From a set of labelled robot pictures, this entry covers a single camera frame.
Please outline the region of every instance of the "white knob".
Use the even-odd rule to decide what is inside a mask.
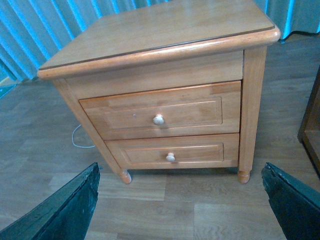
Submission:
[[[155,115],[155,117],[153,119],[153,123],[155,125],[162,125],[162,124],[164,124],[164,122],[165,122],[164,116],[162,116],[161,114]]]
[[[175,155],[172,152],[169,152],[165,159],[169,162],[174,162],[176,160]]]

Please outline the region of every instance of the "dark green object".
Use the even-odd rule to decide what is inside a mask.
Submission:
[[[95,162],[0,232],[1,240],[83,240],[98,200]]]
[[[269,203],[288,240],[320,239],[320,193],[271,163],[262,169]]]

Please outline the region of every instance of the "wooden floor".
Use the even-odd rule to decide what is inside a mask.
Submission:
[[[297,139],[320,64],[320,37],[268,48],[251,179],[237,170],[134,170],[122,183],[96,148],[72,145],[78,122],[48,81],[20,84],[0,100],[0,229],[93,162],[103,169],[87,240],[285,240],[261,169],[271,162],[320,191]],[[92,144],[79,130],[75,141]]]

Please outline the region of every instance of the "white cable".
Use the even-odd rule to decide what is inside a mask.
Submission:
[[[77,126],[75,128],[75,130],[73,130],[73,133],[72,133],[72,144],[77,147],[77,148],[81,148],[81,149],[91,149],[91,148],[94,148],[96,145],[93,145],[93,146],[79,146],[77,144],[75,144],[75,141],[74,141],[74,136],[75,136],[75,132],[78,130],[78,128],[81,127],[81,124],[79,126]]]

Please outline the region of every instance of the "drawer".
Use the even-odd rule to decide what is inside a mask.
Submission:
[[[238,133],[240,97],[233,81],[79,102],[103,140],[124,140]]]
[[[68,77],[77,99],[229,82],[243,78],[243,51]]]
[[[124,169],[237,167],[239,134],[105,141]]]

